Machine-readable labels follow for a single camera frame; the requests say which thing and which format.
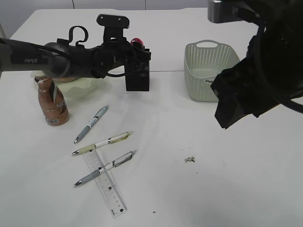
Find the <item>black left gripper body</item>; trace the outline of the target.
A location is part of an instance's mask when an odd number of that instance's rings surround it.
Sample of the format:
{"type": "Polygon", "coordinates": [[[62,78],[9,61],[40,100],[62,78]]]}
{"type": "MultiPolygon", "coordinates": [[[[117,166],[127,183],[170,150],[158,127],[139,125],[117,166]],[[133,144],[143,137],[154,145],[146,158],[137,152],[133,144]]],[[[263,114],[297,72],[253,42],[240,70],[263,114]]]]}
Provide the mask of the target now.
{"type": "Polygon", "coordinates": [[[127,67],[133,54],[132,45],[124,40],[122,43],[107,43],[97,46],[91,54],[91,74],[95,78],[119,78],[129,74],[127,70],[120,74],[109,71],[120,66],[127,67]]]}

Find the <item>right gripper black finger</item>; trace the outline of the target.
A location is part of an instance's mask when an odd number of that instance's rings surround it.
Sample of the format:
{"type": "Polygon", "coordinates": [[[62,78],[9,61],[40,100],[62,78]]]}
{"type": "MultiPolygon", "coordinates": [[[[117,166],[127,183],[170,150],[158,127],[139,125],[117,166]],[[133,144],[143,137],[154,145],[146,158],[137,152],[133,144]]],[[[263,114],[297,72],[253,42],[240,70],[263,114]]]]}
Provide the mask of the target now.
{"type": "Polygon", "coordinates": [[[218,94],[215,118],[223,129],[228,129],[246,116],[243,96],[239,94],[218,94]]]}

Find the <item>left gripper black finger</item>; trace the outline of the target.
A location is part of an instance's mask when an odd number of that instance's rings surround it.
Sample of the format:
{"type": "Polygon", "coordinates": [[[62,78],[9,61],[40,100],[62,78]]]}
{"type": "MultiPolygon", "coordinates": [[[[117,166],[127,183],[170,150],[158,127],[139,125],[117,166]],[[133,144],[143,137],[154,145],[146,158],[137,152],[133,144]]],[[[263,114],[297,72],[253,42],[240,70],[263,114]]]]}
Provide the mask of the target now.
{"type": "Polygon", "coordinates": [[[131,44],[139,60],[142,62],[149,62],[151,60],[152,53],[149,48],[146,48],[141,42],[133,41],[131,44]]]}

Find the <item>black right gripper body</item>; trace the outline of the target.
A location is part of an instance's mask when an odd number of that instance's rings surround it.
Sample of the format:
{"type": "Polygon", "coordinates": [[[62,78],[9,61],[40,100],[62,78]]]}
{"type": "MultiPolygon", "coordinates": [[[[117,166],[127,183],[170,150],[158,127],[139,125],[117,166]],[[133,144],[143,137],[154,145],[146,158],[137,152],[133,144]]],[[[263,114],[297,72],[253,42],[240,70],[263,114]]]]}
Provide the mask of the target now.
{"type": "Polygon", "coordinates": [[[303,52],[284,35],[260,30],[246,57],[218,74],[211,88],[216,97],[242,95],[246,116],[259,117],[278,105],[302,113],[294,100],[303,96],[303,52]]]}

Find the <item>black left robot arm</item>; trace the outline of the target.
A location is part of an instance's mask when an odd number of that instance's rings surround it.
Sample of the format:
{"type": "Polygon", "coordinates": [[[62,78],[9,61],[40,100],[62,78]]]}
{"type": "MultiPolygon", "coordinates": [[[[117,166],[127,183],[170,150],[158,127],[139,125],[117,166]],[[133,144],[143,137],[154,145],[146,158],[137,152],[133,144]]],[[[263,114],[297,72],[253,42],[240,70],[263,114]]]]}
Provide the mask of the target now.
{"type": "Polygon", "coordinates": [[[140,44],[104,42],[86,49],[84,46],[55,43],[38,45],[12,39],[0,40],[0,70],[43,71],[47,77],[97,78],[112,77],[109,71],[124,66],[121,76],[144,70],[151,60],[151,52],[140,44]]]}

